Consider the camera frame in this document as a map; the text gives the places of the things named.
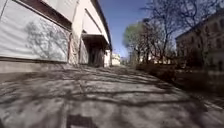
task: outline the awning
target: awning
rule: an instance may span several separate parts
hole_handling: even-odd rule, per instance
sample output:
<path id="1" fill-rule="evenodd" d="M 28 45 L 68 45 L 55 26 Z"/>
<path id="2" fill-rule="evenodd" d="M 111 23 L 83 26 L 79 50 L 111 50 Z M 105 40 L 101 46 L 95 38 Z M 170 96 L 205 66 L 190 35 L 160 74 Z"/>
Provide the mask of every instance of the awning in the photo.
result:
<path id="1" fill-rule="evenodd" d="M 82 39 L 90 47 L 110 49 L 110 45 L 103 35 L 82 34 Z"/>

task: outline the white building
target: white building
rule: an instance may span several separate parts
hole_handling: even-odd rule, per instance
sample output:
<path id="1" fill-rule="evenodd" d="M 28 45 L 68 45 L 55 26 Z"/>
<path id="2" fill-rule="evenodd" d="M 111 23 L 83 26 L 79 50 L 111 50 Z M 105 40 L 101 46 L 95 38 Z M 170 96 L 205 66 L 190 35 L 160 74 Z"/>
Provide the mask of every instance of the white building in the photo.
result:
<path id="1" fill-rule="evenodd" d="M 115 54 L 115 53 L 112 54 L 112 65 L 113 66 L 121 65 L 121 57 L 120 57 L 120 55 Z"/>
<path id="2" fill-rule="evenodd" d="M 109 66 L 111 49 L 97 0 L 0 0 L 0 73 Z"/>

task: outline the building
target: building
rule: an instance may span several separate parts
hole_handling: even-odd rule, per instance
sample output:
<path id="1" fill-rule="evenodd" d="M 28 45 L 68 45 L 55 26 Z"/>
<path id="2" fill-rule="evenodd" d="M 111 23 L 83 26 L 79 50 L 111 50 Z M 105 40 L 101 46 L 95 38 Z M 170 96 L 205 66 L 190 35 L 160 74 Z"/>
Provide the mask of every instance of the building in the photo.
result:
<path id="1" fill-rule="evenodd" d="M 97 0 L 0 1 L 0 73 L 109 66 L 111 50 Z"/>
<path id="2" fill-rule="evenodd" d="M 113 66 L 120 66 L 121 65 L 121 57 L 118 54 L 112 54 L 112 65 Z"/>
<path id="3" fill-rule="evenodd" d="M 195 30 L 202 32 L 196 36 Z M 200 61 L 213 70 L 224 69 L 224 9 L 216 11 L 203 22 L 176 38 L 178 63 L 186 64 L 187 59 Z"/>

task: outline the asphalt pavement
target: asphalt pavement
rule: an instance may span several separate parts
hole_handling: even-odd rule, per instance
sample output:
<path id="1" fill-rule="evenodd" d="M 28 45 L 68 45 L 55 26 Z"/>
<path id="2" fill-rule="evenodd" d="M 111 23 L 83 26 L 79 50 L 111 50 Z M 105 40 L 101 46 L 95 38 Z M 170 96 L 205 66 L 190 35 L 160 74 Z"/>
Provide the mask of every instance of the asphalt pavement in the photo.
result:
<path id="1" fill-rule="evenodd" d="M 224 128 L 222 109 L 124 67 L 17 75 L 0 97 L 0 128 Z"/>

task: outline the roof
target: roof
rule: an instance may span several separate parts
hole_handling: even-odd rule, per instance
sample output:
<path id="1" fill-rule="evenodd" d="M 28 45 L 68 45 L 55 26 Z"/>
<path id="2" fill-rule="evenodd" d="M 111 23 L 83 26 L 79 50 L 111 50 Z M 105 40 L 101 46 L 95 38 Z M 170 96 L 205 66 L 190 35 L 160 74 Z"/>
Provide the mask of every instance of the roof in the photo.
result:
<path id="1" fill-rule="evenodd" d="M 109 43 L 110 43 L 110 49 L 112 50 L 112 42 L 111 42 L 110 30 L 109 30 L 109 27 L 108 27 L 106 18 L 105 18 L 104 14 L 103 14 L 103 11 L 102 11 L 102 9 L 101 9 L 101 7 L 100 7 L 100 4 L 99 4 L 98 0 L 91 0 L 91 1 L 92 1 L 92 3 L 93 3 L 94 7 L 95 7 L 96 10 L 97 10 L 97 13 L 98 13 L 99 16 L 100 16 L 100 19 L 101 19 L 102 22 L 103 22 L 103 25 L 104 25 L 104 27 L 105 27 L 105 29 L 106 29 L 106 32 L 107 32 L 107 35 L 108 35 L 108 39 L 109 39 Z"/>
<path id="2" fill-rule="evenodd" d="M 195 25 L 194 27 L 192 27 L 191 29 L 189 29 L 189 30 L 187 30 L 186 32 L 182 33 L 181 35 L 177 36 L 177 37 L 176 37 L 176 40 L 177 40 L 178 38 L 183 37 L 184 35 L 189 34 L 189 33 L 190 33 L 191 31 L 193 31 L 195 28 L 198 28 L 198 27 L 204 25 L 204 24 L 205 24 L 206 22 L 208 22 L 209 20 L 211 20 L 211 19 L 213 19 L 213 18 L 215 18 L 215 17 L 217 17 L 217 16 L 220 16 L 220 15 L 224 15 L 224 8 L 222 8 L 222 9 L 216 11 L 214 14 L 210 15 L 207 19 L 203 20 L 202 22 L 196 24 L 196 25 Z"/>

